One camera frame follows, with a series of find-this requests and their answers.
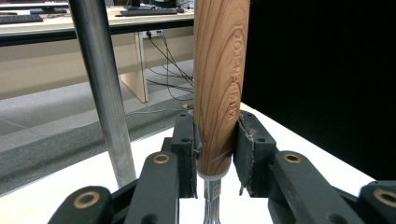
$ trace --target white table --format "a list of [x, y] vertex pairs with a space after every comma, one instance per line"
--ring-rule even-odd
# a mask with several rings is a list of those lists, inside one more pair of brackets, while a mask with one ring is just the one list
[[[245, 105], [241, 105], [241, 108], [257, 116], [275, 138], [279, 150], [292, 150], [305, 155], [334, 187], [358, 196], [361, 187], [373, 181], [370, 176], [338, 160], [262, 113]], [[145, 158], [161, 150], [163, 139], [171, 137], [172, 133], [173, 128], [132, 142], [137, 175], [141, 172]], [[47, 223], [69, 194], [86, 186], [103, 186], [111, 192], [118, 189], [106, 152], [0, 198], [0, 223]], [[203, 223], [205, 201], [203, 180], [199, 177], [197, 187], [197, 200], [180, 200], [181, 224]], [[251, 199], [246, 192], [239, 196], [239, 188], [240, 183], [232, 164], [229, 173], [222, 178], [221, 223], [272, 223], [267, 208], [268, 200]]]

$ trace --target desk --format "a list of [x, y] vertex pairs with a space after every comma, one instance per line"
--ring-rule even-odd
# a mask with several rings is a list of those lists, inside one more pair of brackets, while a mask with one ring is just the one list
[[[243, 104], [241, 109], [251, 112], [259, 119], [275, 138], [279, 150], [292, 150], [304, 154], [334, 187], [358, 196], [361, 187], [373, 181], [370, 176], [338, 160], [257, 110]], [[173, 129], [168, 129], [141, 141], [132, 142], [137, 176], [142, 170], [145, 158], [161, 150], [163, 139], [171, 137], [172, 132]], [[221, 223], [272, 223], [267, 199], [251, 199], [246, 192], [242, 196], [238, 195], [240, 183], [233, 164], [221, 181]], [[111, 192], [117, 190], [117, 182], [106, 152], [0, 198], [0, 223], [47, 223], [69, 194], [89, 185], [103, 186]], [[198, 199], [180, 200], [181, 224], [203, 223], [205, 201], [203, 180], [199, 177], [197, 187]]]
[[[165, 64], [166, 60], [139, 32], [164, 29], [175, 60], [189, 60], [193, 51], [194, 15], [186, 12], [116, 17], [121, 10], [123, 7], [107, 9], [118, 73], [131, 91], [146, 102], [149, 97], [142, 71], [146, 67]], [[162, 43], [158, 38], [153, 41]], [[70, 16], [1, 25], [0, 47], [0, 100], [88, 80]]]

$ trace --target desk leg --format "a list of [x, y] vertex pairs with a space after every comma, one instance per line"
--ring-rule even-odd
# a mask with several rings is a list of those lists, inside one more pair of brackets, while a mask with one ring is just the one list
[[121, 80], [143, 103], [149, 100], [148, 84], [145, 74], [145, 51], [143, 48], [143, 37], [139, 32], [134, 33], [134, 63], [137, 69], [132, 73], [122, 74]]

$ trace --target gray carpet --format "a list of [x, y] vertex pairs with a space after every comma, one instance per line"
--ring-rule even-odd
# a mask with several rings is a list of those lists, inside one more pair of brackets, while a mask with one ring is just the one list
[[[192, 74], [190, 61], [179, 66]], [[161, 67], [153, 70], [163, 73]], [[149, 70], [147, 77], [166, 82], [165, 77]], [[169, 84], [191, 88], [182, 78], [168, 80]], [[123, 83], [120, 85], [131, 141], [172, 127], [181, 112], [175, 109], [193, 104], [192, 93], [170, 89], [176, 100], [166, 87], [153, 84], [148, 85], [149, 101], [143, 104]], [[0, 119], [27, 127], [21, 130], [0, 120], [0, 196], [106, 151], [88, 83], [1, 101]]]

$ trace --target metal rod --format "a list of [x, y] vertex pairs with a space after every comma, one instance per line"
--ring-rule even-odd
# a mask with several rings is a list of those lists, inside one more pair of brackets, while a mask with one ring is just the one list
[[221, 179], [205, 180], [205, 218], [204, 224], [220, 224], [219, 204], [220, 204]]
[[69, 0], [107, 151], [119, 188], [136, 179], [105, 1]]

